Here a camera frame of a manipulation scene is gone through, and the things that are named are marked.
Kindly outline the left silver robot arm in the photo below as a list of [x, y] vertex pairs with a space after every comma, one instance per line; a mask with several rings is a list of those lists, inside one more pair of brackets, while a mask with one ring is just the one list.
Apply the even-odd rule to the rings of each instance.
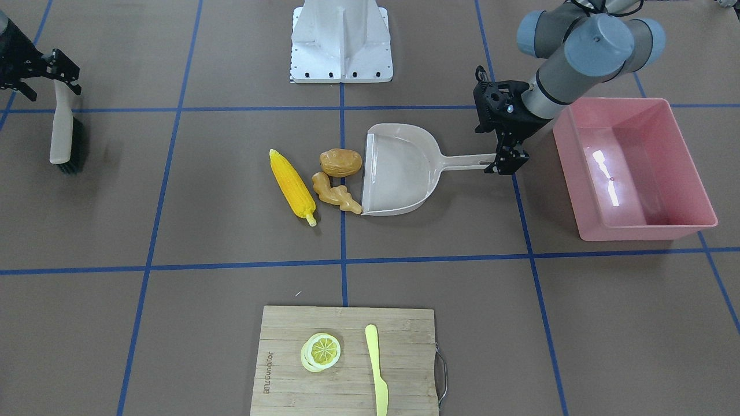
[[493, 81], [474, 72], [476, 133], [494, 132], [497, 146], [487, 174], [511, 176], [529, 159], [523, 142], [595, 85], [655, 62], [667, 36], [658, 21], [633, 18], [642, 1], [566, 1], [528, 13], [516, 31], [526, 55], [543, 59], [529, 81]]

